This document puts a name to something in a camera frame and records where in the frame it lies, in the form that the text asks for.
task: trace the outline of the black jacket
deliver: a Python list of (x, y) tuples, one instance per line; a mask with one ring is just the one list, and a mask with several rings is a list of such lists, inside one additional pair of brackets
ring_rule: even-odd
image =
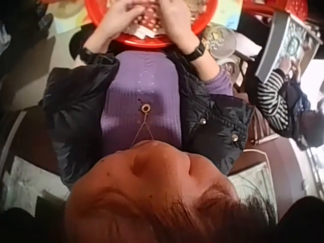
[[(42, 107), (68, 187), (102, 157), (100, 117), (119, 67), (114, 56), (108, 58), (110, 65), (55, 68), (48, 79)], [(253, 107), (234, 97), (210, 95), (182, 56), (172, 52), (168, 58), (179, 74), (182, 150), (209, 158), (227, 175), (245, 147)]]

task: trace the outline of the striped shirt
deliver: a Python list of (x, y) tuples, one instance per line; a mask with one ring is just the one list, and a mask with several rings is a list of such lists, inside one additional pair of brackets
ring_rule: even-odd
[(258, 108), (275, 131), (284, 131), (289, 126), (287, 102), (279, 94), (283, 84), (283, 77), (275, 70), (267, 82), (258, 83)]

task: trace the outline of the purple sweater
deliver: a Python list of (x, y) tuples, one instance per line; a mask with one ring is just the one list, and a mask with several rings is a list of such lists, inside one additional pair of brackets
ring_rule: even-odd
[[(180, 96), (175, 65), (158, 52), (127, 51), (119, 54), (120, 67), (102, 112), (104, 155), (126, 150), (143, 123), (142, 103), (151, 111), (147, 124), (154, 140), (181, 147)], [(207, 85), (211, 94), (232, 96), (232, 84), (221, 71)], [(151, 139), (144, 127), (136, 142)]]

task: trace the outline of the woman's left hand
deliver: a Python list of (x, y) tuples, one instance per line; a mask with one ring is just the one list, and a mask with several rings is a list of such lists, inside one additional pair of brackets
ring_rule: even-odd
[(108, 10), (95, 32), (84, 47), (93, 53), (106, 53), (110, 42), (117, 38), (131, 22), (141, 15), (145, 8), (141, 5), (148, 0), (117, 0)]
[(117, 0), (98, 26), (98, 31), (106, 39), (114, 39), (123, 32), (132, 21), (143, 14), (145, 7), (141, 4), (147, 0)]

